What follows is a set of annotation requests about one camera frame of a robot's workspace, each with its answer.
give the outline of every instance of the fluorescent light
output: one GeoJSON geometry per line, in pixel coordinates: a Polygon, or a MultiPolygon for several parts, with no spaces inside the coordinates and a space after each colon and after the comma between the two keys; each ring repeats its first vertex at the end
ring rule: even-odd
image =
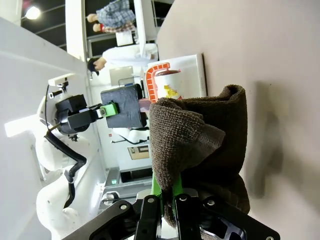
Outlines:
{"type": "Polygon", "coordinates": [[[35,20],[40,16],[41,12],[39,8],[32,6],[26,11],[25,17],[30,20],[35,20]]]}
{"type": "Polygon", "coordinates": [[[24,131],[32,129],[37,120],[38,116],[35,114],[7,122],[4,124],[5,133],[9,138],[23,133],[24,131]]]}

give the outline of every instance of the white shirt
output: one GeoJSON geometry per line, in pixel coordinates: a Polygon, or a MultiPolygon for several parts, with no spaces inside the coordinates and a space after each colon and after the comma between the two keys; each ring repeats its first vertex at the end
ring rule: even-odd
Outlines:
{"type": "Polygon", "coordinates": [[[108,64],[117,67],[146,67],[158,60],[158,48],[154,43],[147,43],[145,49],[145,54],[141,56],[139,45],[113,47],[104,51],[102,57],[108,64]]]}

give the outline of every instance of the beige tabletop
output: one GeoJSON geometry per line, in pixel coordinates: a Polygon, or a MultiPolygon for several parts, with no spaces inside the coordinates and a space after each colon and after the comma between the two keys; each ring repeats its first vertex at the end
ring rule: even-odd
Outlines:
{"type": "Polygon", "coordinates": [[[318,0],[175,0],[157,38],[161,60],[203,53],[210,96],[246,89],[250,214],[281,239],[320,238],[319,13],[318,0]]]}

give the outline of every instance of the black cap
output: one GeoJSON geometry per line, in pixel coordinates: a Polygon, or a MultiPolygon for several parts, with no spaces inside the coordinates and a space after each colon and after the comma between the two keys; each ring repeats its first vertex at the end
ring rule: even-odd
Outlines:
{"type": "Polygon", "coordinates": [[[99,76],[99,71],[95,69],[95,65],[94,65],[94,62],[97,61],[98,59],[99,57],[90,58],[90,60],[88,61],[87,67],[90,72],[92,73],[95,72],[99,76]]]}

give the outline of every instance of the plaid shirt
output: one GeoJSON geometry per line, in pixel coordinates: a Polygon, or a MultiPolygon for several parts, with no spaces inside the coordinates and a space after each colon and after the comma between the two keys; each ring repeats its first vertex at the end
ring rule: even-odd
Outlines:
{"type": "Polygon", "coordinates": [[[109,27],[103,26],[102,24],[100,25],[100,27],[101,32],[104,33],[123,33],[127,31],[133,31],[136,29],[132,21],[127,21],[123,26],[120,27],[109,27]]]}
{"type": "Polygon", "coordinates": [[[119,28],[126,22],[136,19],[134,12],[129,7],[129,0],[115,0],[96,11],[98,21],[104,26],[119,28]]]}

